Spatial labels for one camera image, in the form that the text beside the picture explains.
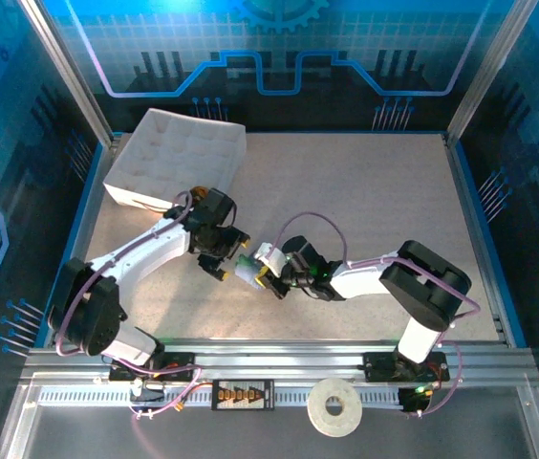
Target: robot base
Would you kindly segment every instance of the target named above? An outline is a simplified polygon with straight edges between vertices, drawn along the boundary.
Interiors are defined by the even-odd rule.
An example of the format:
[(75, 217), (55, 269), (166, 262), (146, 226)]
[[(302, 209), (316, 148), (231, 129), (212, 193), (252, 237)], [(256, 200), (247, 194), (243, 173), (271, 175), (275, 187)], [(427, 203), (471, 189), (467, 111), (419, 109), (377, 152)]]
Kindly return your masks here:
[[(166, 352), (161, 353), (161, 361), (155, 361), (154, 366), (157, 368), (169, 369), (171, 367), (185, 366), (195, 362), (195, 354), (192, 352)], [(129, 383), (135, 378), (140, 378), (141, 375), (137, 375), (132, 370), (124, 365), (121, 365), (117, 361), (113, 361), (110, 365), (110, 375), (108, 381), (111, 383)], [(173, 375), (147, 375), (142, 377), (143, 379), (149, 379), (156, 382), (163, 381), (183, 381), (190, 382), (193, 379), (193, 370), (183, 371), (181, 373), (175, 373)]]
[(450, 381), (445, 354), (432, 352), (421, 364), (401, 359), (395, 352), (368, 352), (363, 354), (360, 367), (367, 383), (433, 383)]

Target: metal frame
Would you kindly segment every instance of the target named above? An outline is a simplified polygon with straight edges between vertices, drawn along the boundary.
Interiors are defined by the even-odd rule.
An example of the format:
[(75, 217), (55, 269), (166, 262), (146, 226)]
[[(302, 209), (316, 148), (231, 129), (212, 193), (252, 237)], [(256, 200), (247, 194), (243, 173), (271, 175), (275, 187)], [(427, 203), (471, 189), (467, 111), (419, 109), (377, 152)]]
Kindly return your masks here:
[(461, 104), (448, 125), (448, 146), (453, 147), (469, 125), (488, 88), (506, 63), (511, 48), (516, 43), (528, 18), (539, 0), (514, 0), (501, 28), (488, 47), (480, 68), (467, 88)]
[[(196, 362), (204, 370), (203, 380), (218, 378), (272, 378), (279, 393), (301, 394), (290, 405), (304, 405), (313, 385), (330, 377), (352, 383), (359, 393), (388, 390), (398, 384), (367, 383), (363, 372), (356, 368), (362, 363), (364, 352), (391, 352), (394, 343), (365, 341), (283, 341), (271, 340), (209, 340), (180, 339), (166, 343), (166, 350), (194, 352)], [(463, 356), (461, 388), (516, 387), (519, 391), (523, 415), (529, 429), (532, 445), (539, 457), (539, 373), (531, 351), (526, 348), (507, 348), (503, 344), (460, 343)], [(456, 374), (458, 359), (453, 347), (446, 344), (451, 373)], [(75, 356), (60, 358), (51, 350), (33, 350), (25, 364), (19, 387), (13, 398), (2, 437), (0, 458), (23, 457), (33, 439), (34, 423), (41, 406), (124, 406), (121, 396), (104, 397), (97, 403), (93, 394), (106, 391), (124, 394), (127, 385), (107, 384), (109, 365), (100, 358)], [(178, 390), (183, 384), (174, 383)], [(58, 390), (64, 395), (55, 402)], [(89, 403), (76, 400), (73, 393), (89, 394)], [(207, 406), (206, 402), (198, 405)], [(395, 408), (390, 403), (382, 408)]]
[(54, 32), (55, 27), (51, 16), (36, 0), (18, 0), (18, 2), (97, 139), (102, 146), (110, 146), (113, 139), (112, 129), (67, 48), (58, 34)]
[(498, 333), (503, 337), (506, 344), (513, 347), (525, 347), (525, 338), (518, 323), (518, 318), (515, 316), (514, 305), (507, 288), (507, 282), (501, 271), (501, 265), (498, 264), (497, 260), (493, 260), (493, 258), (497, 258), (497, 254), (494, 249), (489, 247), (489, 244), (492, 244), (492, 239), (485, 237), (485, 231), (489, 232), (489, 229), (484, 218), (481, 218), (484, 212), (480, 203), (474, 201), (476, 194), (471, 191), (470, 186), (467, 184), (473, 179), (467, 177), (470, 172), (466, 169), (466, 164), (463, 164), (462, 157), (457, 151), (458, 147), (458, 145), (447, 146), (446, 153), (454, 178), (454, 185), (463, 208), (465, 223), (469, 230), (471, 245), (480, 268), (490, 310), (501, 323), (501, 330)]
[[(504, 325), (505, 340), (509, 346), (518, 344), (518, 336), (509, 326), (509, 313), (503, 292), (497, 287), (490, 253), (485, 246), (483, 232), (476, 218), (475, 206), (467, 192), (464, 172), (455, 151), (458, 138), (465, 130), (492, 80), (505, 63), (511, 47), (525, 27), (538, 0), (515, 0), (501, 29), (448, 127), (449, 161), (464, 208), (465, 219), (471, 228), (474, 251), (478, 258), (485, 287), (494, 313)], [(37, 0), (18, 0), (51, 59), (72, 92), (83, 116), (92, 126), (103, 146), (113, 139), (108, 122), (97, 102), (70, 58), (63, 42), (56, 34), (50, 16)], [(356, 369), (362, 363), (364, 352), (390, 352), (394, 343), (359, 341), (254, 341), (254, 340), (176, 340), (166, 344), (168, 351), (194, 352), (197, 363), (204, 367), (203, 379), (216, 378), (272, 378), (279, 393), (296, 390), (305, 400), (318, 381), (339, 377), (352, 383), (359, 393), (393, 390), (395, 385), (370, 384), (363, 372)], [(539, 373), (529, 349), (508, 347), (501, 342), (463, 342), (463, 380), (459, 388), (516, 387), (533, 449), (539, 457)], [(456, 374), (458, 359), (454, 349), (446, 345), (448, 365)], [(70, 402), (73, 391), (81, 394), (122, 394), (127, 386), (107, 384), (109, 367), (99, 358), (76, 356), (65, 360), (51, 350), (32, 350), (26, 361), (21, 380), (12, 399), (11, 409), (0, 438), (0, 457), (23, 457), (37, 428), (37, 413), (42, 406), (64, 406)], [(170, 390), (178, 391), (174, 384)], [(66, 394), (50, 395), (53, 391)], [(102, 400), (101, 406), (123, 403)]]

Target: glass panel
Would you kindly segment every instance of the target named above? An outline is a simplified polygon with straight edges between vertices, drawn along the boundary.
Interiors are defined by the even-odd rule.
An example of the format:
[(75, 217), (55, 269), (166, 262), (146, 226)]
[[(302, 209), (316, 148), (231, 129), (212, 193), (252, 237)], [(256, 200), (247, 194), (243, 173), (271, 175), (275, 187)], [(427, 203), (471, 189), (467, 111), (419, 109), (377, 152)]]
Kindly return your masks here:
[(525, 338), (539, 361), (539, 4), (462, 142)]
[(16, 2), (0, 2), (0, 432), (96, 144)]
[(511, 0), (45, 0), (116, 131), (444, 130)]

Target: white box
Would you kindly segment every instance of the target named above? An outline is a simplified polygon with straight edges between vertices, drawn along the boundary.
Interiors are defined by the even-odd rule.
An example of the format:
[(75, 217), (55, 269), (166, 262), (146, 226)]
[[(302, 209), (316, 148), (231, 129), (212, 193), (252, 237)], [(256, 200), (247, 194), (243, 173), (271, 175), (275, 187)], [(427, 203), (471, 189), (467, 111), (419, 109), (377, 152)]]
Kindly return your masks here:
[(166, 209), (194, 186), (228, 193), (247, 150), (241, 124), (149, 109), (104, 179), (117, 203)]

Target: tape roll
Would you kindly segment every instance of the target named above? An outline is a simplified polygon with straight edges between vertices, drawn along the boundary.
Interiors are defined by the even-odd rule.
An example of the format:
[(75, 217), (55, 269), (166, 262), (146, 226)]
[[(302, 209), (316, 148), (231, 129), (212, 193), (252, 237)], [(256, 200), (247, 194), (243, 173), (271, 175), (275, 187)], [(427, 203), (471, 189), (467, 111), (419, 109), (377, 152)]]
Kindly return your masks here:
[[(327, 401), (336, 398), (341, 405), (337, 415), (327, 410)], [(316, 430), (329, 437), (344, 437), (356, 430), (363, 415), (363, 404), (355, 389), (339, 378), (315, 385), (308, 398), (308, 416)]]

